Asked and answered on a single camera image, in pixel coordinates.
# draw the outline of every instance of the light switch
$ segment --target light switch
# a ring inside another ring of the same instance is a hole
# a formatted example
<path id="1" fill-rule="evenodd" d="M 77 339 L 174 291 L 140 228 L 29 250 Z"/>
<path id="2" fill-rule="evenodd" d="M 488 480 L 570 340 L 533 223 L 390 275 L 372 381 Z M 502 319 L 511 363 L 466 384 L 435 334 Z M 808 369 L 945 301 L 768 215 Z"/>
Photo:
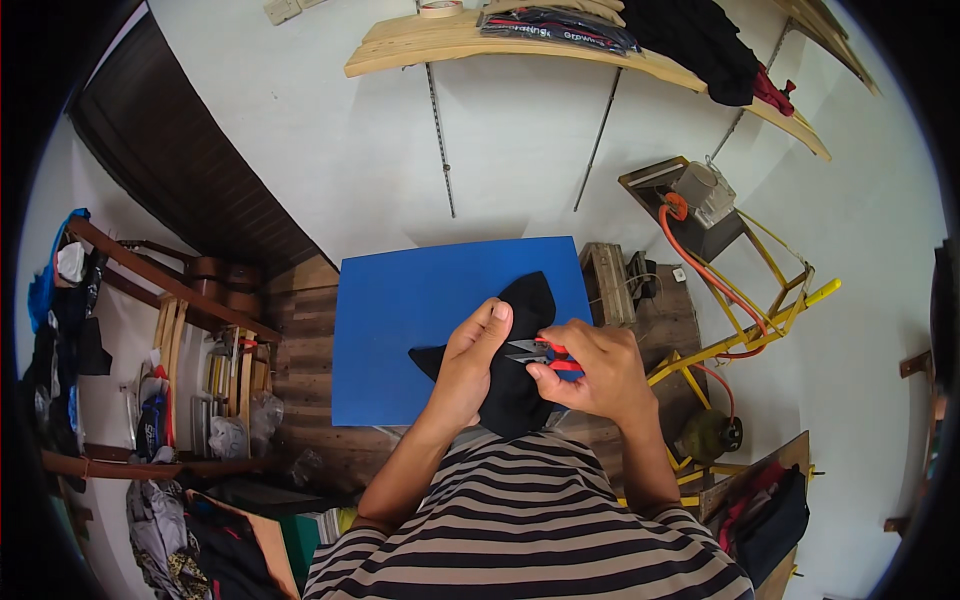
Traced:
<path id="1" fill-rule="evenodd" d="M 303 12 L 297 0 L 269 0 L 264 3 L 263 11 L 270 17 L 270 22 L 279 25 L 283 21 L 293 18 Z"/>

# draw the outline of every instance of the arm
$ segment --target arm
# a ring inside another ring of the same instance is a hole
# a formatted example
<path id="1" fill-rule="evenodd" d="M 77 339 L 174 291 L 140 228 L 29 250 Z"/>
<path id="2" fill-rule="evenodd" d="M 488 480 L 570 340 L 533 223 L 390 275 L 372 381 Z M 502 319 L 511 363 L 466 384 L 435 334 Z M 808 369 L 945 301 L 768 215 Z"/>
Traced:
<path id="1" fill-rule="evenodd" d="M 450 335 L 426 408 L 370 482 L 354 527 L 369 525 L 389 536 L 414 514 L 450 443 L 480 421 L 490 362 L 513 323 L 510 304 L 491 298 Z"/>
<path id="2" fill-rule="evenodd" d="M 584 368 L 584 376 L 563 381 L 539 364 L 527 365 L 528 373 L 537 380 L 543 398 L 616 423 L 623 442 L 623 488 L 630 509 L 653 517 L 670 506 L 680 506 L 680 488 L 663 447 L 659 404 L 647 384 L 633 331 L 598 329 L 574 319 L 548 327 L 540 335 L 565 346 Z"/>

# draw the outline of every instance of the striped shirt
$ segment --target striped shirt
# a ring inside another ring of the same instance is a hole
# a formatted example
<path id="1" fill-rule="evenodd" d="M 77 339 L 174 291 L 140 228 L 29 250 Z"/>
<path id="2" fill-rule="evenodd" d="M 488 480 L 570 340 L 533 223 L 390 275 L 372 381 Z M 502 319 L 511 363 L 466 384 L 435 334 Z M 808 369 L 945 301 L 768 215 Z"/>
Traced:
<path id="1" fill-rule="evenodd" d="M 420 509 L 392 536 L 357 527 L 317 548 L 303 595 L 557 596 L 749 599 L 754 592 L 690 513 L 634 515 L 588 447 L 544 431 L 455 445 Z"/>

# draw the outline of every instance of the tape roll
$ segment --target tape roll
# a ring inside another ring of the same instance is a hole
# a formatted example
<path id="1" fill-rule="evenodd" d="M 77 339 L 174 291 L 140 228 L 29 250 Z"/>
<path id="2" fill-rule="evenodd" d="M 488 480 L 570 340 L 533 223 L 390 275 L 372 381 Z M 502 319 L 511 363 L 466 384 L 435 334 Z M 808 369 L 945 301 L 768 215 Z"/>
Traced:
<path id="1" fill-rule="evenodd" d="M 420 7 L 420 16 L 425 19 L 442 19 L 464 11 L 464 3 L 458 0 L 431 2 Z"/>

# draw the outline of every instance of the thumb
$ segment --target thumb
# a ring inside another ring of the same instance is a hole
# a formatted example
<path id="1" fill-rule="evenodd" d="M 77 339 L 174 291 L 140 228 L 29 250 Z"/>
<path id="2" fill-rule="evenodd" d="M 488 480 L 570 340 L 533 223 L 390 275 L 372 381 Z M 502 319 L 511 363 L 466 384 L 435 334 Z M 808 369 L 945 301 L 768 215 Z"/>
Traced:
<path id="1" fill-rule="evenodd" d="M 567 408 L 583 410 L 588 395 L 587 386 L 583 383 L 585 377 L 564 381 L 557 372 L 540 363 L 528 363 L 527 372 L 537 381 L 537 391 L 541 398 Z"/>
<path id="2" fill-rule="evenodd" d="M 510 335 L 510 328 L 514 326 L 514 309 L 507 302 L 498 302 L 493 306 L 493 312 L 483 333 L 469 350 L 488 365 L 493 360 L 497 349 L 503 346 Z"/>

